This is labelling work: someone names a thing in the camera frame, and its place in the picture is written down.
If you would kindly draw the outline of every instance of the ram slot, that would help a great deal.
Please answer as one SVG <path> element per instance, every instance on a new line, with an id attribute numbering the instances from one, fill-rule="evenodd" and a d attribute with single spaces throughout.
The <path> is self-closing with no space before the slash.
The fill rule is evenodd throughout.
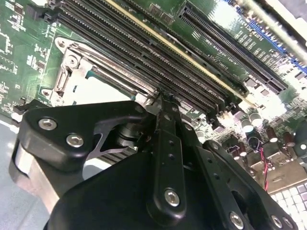
<path id="1" fill-rule="evenodd" d="M 200 85 L 204 90 L 209 91 L 215 97 L 224 98 L 227 96 L 225 89 L 219 84 L 211 80 L 208 76 L 196 71 L 191 64 L 185 61 L 181 56 L 169 52 L 169 49 L 162 46 L 158 41 L 154 41 L 146 33 L 142 32 L 136 25 L 127 22 L 122 16 L 114 14 L 105 3 L 98 0 L 74 0 L 84 8 L 90 10 L 99 18 L 107 21 L 110 25 L 115 26 L 124 35 L 129 38 L 136 38 L 142 43 L 143 47 L 147 48 L 150 52 L 156 55 L 156 58 L 164 60 L 170 67 L 180 71 L 181 74 L 189 77 L 196 84 Z"/>
<path id="2" fill-rule="evenodd" d="M 157 74 L 154 68 L 148 68 L 148 66 L 143 62 L 123 51 L 122 48 L 114 45 L 107 38 L 92 30 L 89 30 L 88 26 L 84 25 L 84 23 L 78 21 L 69 14 L 60 13 L 58 18 L 59 22 L 72 29 L 80 36 L 84 37 L 86 40 L 92 43 L 97 50 L 108 52 L 109 57 L 117 59 L 125 65 L 130 66 L 130 68 L 137 70 L 140 75 L 144 76 L 144 78 L 140 80 L 151 84 L 154 87 L 160 87 L 162 90 L 173 93 L 179 98 L 188 101 L 191 106 L 203 111 L 204 113 L 212 110 L 212 108 L 208 106 L 205 101 L 202 101 L 202 99 L 199 98 L 199 94 L 197 92 L 189 92 L 177 82 L 172 81 L 170 78 Z"/>
<path id="3" fill-rule="evenodd" d="M 252 53 L 223 31 L 223 29 L 220 29 L 211 22 L 206 15 L 201 13 L 196 7 L 193 7 L 191 3 L 186 3 L 179 18 L 236 60 L 244 70 L 274 93 L 279 94 L 288 87 L 274 71 L 254 57 Z"/>

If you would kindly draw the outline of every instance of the chip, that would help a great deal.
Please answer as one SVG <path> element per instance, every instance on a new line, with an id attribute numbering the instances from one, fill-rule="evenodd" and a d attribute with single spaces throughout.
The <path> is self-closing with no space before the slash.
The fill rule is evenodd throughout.
<path id="1" fill-rule="evenodd" d="M 40 69 L 44 69 L 45 68 L 45 64 L 41 61 L 37 62 L 37 66 L 40 68 Z"/>
<path id="2" fill-rule="evenodd" d="M 174 19 L 172 19 L 168 14 L 163 13 L 161 16 L 161 19 L 168 25 L 170 25 L 171 23 L 173 23 Z"/>
<path id="3" fill-rule="evenodd" d="M 148 10 L 154 16 L 159 17 L 162 14 L 162 11 L 160 10 L 160 8 L 158 8 L 156 5 L 153 5 L 153 4 L 150 5 Z"/>
<path id="4" fill-rule="evenodd" d="M 23 12 L 24 12 L 23 7 L 21 7 L 21 6 L 19 6 L 19 5 L 15 5 L 14 10 L 15 10 L 15 12 L 18 13 L 18 14 L 23 14 Z"/>

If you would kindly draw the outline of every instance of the memory module slot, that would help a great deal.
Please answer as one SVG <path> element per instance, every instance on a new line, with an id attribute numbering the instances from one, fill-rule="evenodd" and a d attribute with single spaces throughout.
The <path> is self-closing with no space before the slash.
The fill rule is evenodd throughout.
<path id="1" fill-rule="evenodd" d="M 139 36 L 136 37 L 133 35 L 133 30 L 128 32 L 125 27 L 118 26 L 114 21 L 106 18 L 103 12 L 99 12 L 101 16 L 98 17 L 87 8 L 81 8 L 81 10 L 83 10 L 81 14 L 79 13 L 80 8 L 77 8 L 76 5 L 77 4 L 74 2 L 67 1 L 63 10 L 69 10 L 69 13 L 75 18 L 90 25 L 91 29 L 103 34 L 110 41 L 119 45 L 122 49 L 129 52 L 146 65 L 154 66 L 160 74 L 168 76 L 172 80 L 177 78 L 177 81 L 180 84 L 187 85 L 186 88 L 189 91 L 197 90 L 200 97 L 202 95 L 206 97 L 206 103 L 211 108 L 214 108 L 215 104 L 220 104 L 222 102 L 213 91 L 214 89 L 209 88 L 207 84 L 202 84 L 202 82 L 199 79 L 196 79 L 194 75 L 184 74 L 184 69 L 172 58 L 166 58 L 162 52 L 158 54 L 152 49 L 152 47 L 148 47 L 150 41 L 139 39 Z M 220 94 L 220 97 L 221 99 L 224 99 L 224 95 Z"/>
<path id="2" fill-rule="evenodd" d="M 97 33 L 88 30 L 88 27 L 80 21 L 65 13 L 60 13 L 58 18 L 59 22 L 72 29 L 80 36 L 84 37 L 86 40 L 96 46 L 98 50 L 106 51 L 109 53 L 111 58 L 117 59 L 119 62 L 130 66 L 132 69 L 136 69 L 141 76 L 144 76 L 144 78 L 140 80 L 147 82 L 148 84 L 152 84 L 154 87 L 158 87 L 167 92 L 173 93 L 179 98 L 188 101 L 191 106 L 194 106 L 196 109 L 203 111 L 204 113 L 212 111 L 212 108 L 199 98 L 199 94 L 188 92 L 176 82 L 173 82 L 169 78 L 164 78 L 160 74 L 157 74 L 153 69 L 149 68 L 138 59 L 124 52 L 121 48 L 114 45 L 105 37 L 98 36 Z"/>
<path id="3" fill-rule="evenodd" d="M 215 97 L 214 92 L 211 92 L 210 89 L 208 91 L 202 88 L 202 86 L 206 87 L 207 84 L 195 82 L 194 79 L 187 78 L 187 76 L 183 75 L 182 71 L 178 71 L 177 68 L 182 68 L 179 65 L 180 63 L 177 63 L 177 66 L 171 65 L 173 68 L 171 69 L 170 62 L 176 64 L 173 59 L 166 60 L 165 62 L 163 61 L 164 57 L 157 58 L 159 54 L 155 53 L 152 49 L 145 48 L 145 44 L 142 44 L 140 40 L 132 37 L 131 34 L 124 37 L 121 28 L 110 26 L 110 22 L 106 23 L 80 4 L 76 4 L 73 1 L 66 1 L 62 9 L 64 12 L 77 19 L 76 21 L 78 21 L 79 24 L 84 24 L 87 31 L 92 30 L 94 33 L 94 35 L 91 36 L 92 38 L 96 36 L 98 38 L 97 40 L 100 40 L 104 37 L 109 41 L 109 44 L 113 43 L 112 47 L 117 49 L 117 51 L 128 54 L 129 59 L 133 60 L 134 65 L 135 61 L 138 59 L 143 64 L 143 67 L 149 67 L 159 75 L 171 81 L 172 86 L 175 84 L 188 94 L 194 95 L 194 97 L 201 101 L 202 107 L 205 104 L 211 110 L 215 109 L 217 104 L 222 105 L 224 103 L 223 100 Z"/>
<path id="4" fill-rule="evenodd" d="M 195 29 L 204 38 L 212 42 L 225 54 L 237 60 L 244 70 L 266 85 L 274 93 L 279 94 L 288 87 L 274 71 L 254 57 L 245 47 L 211 22 L 206 15 L 199 12 L 199 10 L 193 7 L 189 2 L 186 3 L 179 18 Z"/>
<path id="5" fill-rule="evenodd" d="M 129 54 L 132 54 L 139 60 L 141 60 L 144 64 L 147 66 L 151 66 L 153 69 L 155 69 L 158 73 L 160 73 L 163 76 L 168 76 L 171 80 L 176 81 L 178 84 L 186 84 L 186 88 L 189 92 L 195 92 L 195 94 L 198 93 L 199 97 L 204 100 L 208 106 L 211 108 L 215 107 L 215 103 L 220 103 L 221 101 L 218 101 L 217 98 L 214 98 L 211 94 L 206 92 L 204 89 L 202 89 L 198 85 L 192 86 L 192 82 L 186 79 L 185 76 L 180 75 L 179 72 L 172 73 L 169 66 L 160 61 L 158 58 L 155 58 L 153 54 L 149 53 L 146 54 L 146 50 L 142 49 L 142 47 L 138 48 L 138 44 L 130 45 L 129 40 L 125 40 L 124 37 L 121 37 L 117 35 L 117 31 L 113 30 L 112 28 L 107 28 L 103 21 L 95 22 L 94 16 L 91 15 L 92 19 L 87 20 L 90 15 L 88 15 L 89 12 L 84 11 L 82 15 L 76 15 L 75 17 L 82 20 L 83 23 L 86 23 L 87 25 L 91 25 L 91 29 L 93 31 L 96 31 L 97 33 L 105 36 L 108 40 L 112 41 L 114 44 L 117 44 L 120 46 L 121 49 L 128 52 Z"/>
<path id="6" fill-rule="evenodd" d="M 157 58 L 165 60 L 165 62 L 170 65 L 171 67 L 180 71 L 180 73 L 189 77 L 195 83 L 198 83 L 202 88 L 206 89 L 207 91 L 211 92 L 214 96 L 224 98 L 227 96 L 227 91 L 211 80 L 205 74 L 196 71 L 196 69 L 189 64 L 186 60 L 184 60 L 179 55 L 172 54 L 169 52 L 169 49 L 160 45 L 157 41 L 154 41 L 153 38 L 150 38 L 146 33 L 142 32 L 136 25 L 127 22 L 122 16 L 114 14 L 114 11 L 110 9 L 105 3 L 98 0 L 68 0 L 66 1 L 67 4 L 69 2 L 75 2 L 80 4 L 84 8 L 88 9 L 95 15 L 97 15 L 100 19 L 109 22 L 111 25 L 116 27 L 120 32 L 124 33 L 125 35 L 133 38 L 134 40 L 138 40 L 142 43 L 143 47 L 148 49 L 150 52 L 154 53 Z"/>

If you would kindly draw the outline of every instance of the capacitor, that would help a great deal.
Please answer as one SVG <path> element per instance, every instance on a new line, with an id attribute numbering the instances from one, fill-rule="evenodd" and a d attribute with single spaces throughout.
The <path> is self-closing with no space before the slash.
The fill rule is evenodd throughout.
<path id="1" fill-rule="evenodd" d="M 238 143 L 238 147 L 239 147 L 239 154 L 240 154 L 240 156 L 241 157 L 245 157 L 247 155 L 245 144 L 243 142 L 239 142 Z"/>
<path id="2" fill-rule="evenodd" d="M 249 119 L 244 119 L 241 121 L 241 126 L 242 126 L 242 129 L 245 133 L 250 133 L 251 131 L 253 131 L 254 127 L 253 125 L 251 124 L 250 120 Z"/>
<path id="3" fill-rule="evenodd" d="M 266 133 L 271 143 L 278 141 L 277 135 L 272 127 L 268 127 Z"/>
<path id="4" fill-rule="evenodd" d="M 262 118 L 258 112 L 254 112 L 251 115 L 249 115 L 249 118 L 251 120 L 251 123 L 253 126 L 260 126 L 262 125 Z"/>
<path id="5" fill-rule="evenodd" d="M 294 139 L 291 133 L 285 132 L 283 133 L 283 141 L 287 147 L 294 147 Z"/>
<path id="6" fill-rule="evenodd" d="M 233 153 L 232 153 L 232 157 L 237 161 L 240 159 L 240 153 L 239 153 L 239 150 L 235 150 Z"/>

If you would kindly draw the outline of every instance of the screw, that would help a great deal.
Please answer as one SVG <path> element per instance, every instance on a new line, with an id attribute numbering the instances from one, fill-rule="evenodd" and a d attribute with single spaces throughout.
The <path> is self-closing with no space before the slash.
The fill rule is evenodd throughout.
<path id="1" fill-rule="evenodd" d="M 274 223 L 277 227 L 279 227 L 280 229 L 283 227 L 283 224 L 280 222 L 280 220 L 279 220 L 276 216 L 271 215 L 271 218 L 272 218 L 272 220 L 273 220 L 273 223 Z"/>
<path id="2" fill-rule="evenodd" d="M 286 217 L 283 217 L 283 220 L 290 228 L 293 228 L 293 224 Z"/>
<path id="3" fill-rule="evenodd" d="M 167 189 L 165 191 L 164 197 L 167 203 L 173 207 L 177 207 L 180 203 L 179 196 L 177 195 L 177 193 L 175 193 L 175 191 L 171 189 Z"/>
<path id="4" fill-rule="evenodd" d="M 219 149 L 219 146 L 218 146 L 217 144 L 215 144 L 215 143 L 212 143 L 212 146 L 213 146 L 213 148 L 216 149 L 216 150 Z"/>
<path id="5" fill-rule="evenodd" d="M 185 128 L 186 128 L 187 130 L 189 130 L 189 131 L 191 131 L 191 130 L 192 130 L 192 127 L 191 127 L 191 126 L 189 126 L 188 124 L 185 124 L 184 126 L 185 126 Z"/>
<path id="6" fill-rule="evenodd" d="M 59 41 L 58 41 L 58 45 L 59 45 L 59 47 L 61 47 L 61 48 L 65 48 L 65 42 L 64 42 L 64 41 L 59 40 Z"/>
<path id="7" fill-rule="evenodd" d="M 242 230 L 244 228 L 244 223 L 237 213 L 230 212 L 229 217 L 231 222 L 236 226 L 237 229 Z"/>
<path id="8" fill-rule="evenodd" d="M 169 120 L 169 121 L 171 120 L 171 118 L 167 114 L 165 114 L 164 117 L 165 117 L 166 120 Z"/>
<path id="9" fill-rule="evenodd" d="M 75 69 L 78 67 L 78 64 L 79 64 L 79 61 L 75 56 L 73 55 L 68 56 L 67 61 L 66 61 L 66 65 L 68 67 Z"/>
<path id="10" fill-rule="evenodd" d="M 53 130 L 55 129 L 58 125 L 57 123 L 49 118 L 43 118 L 38 122 L 39 127 L 41 127 L 44 130 Z"/>
<path id="11" fill-rule="evenodd" d="M 70 134 L 66 138 L 66 142 L 67 142 L 67 144 L 69 144 L 70 146 L 72 146 L 74 148 L 79 148 L 84 144 L 82 137 L 80 137 L 77 134 Z"/>

